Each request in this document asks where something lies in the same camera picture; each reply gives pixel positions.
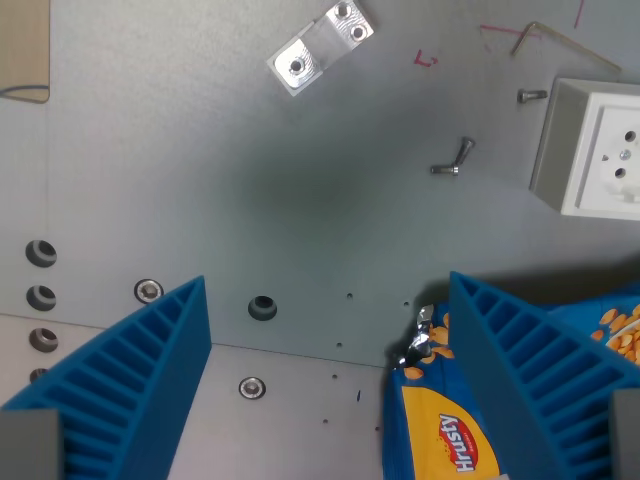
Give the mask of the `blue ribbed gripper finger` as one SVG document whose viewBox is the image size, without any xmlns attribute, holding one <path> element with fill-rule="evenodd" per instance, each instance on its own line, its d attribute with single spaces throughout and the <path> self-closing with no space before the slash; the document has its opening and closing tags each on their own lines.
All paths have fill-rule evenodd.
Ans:
<svg viewBox="0 0 640 480">
<path fill-rule="evenodd" d="M 449 344 L 512 479 L 611 479 L 609 404 L 639 369 L 546 311 L 453 272 Z"/>
<path fill-rule="evenodd" d="M 165 479 L 211 351 L 196 277 L 76 349 L 3 406 L 55 410 L 68 479 Z"/>
</svg>

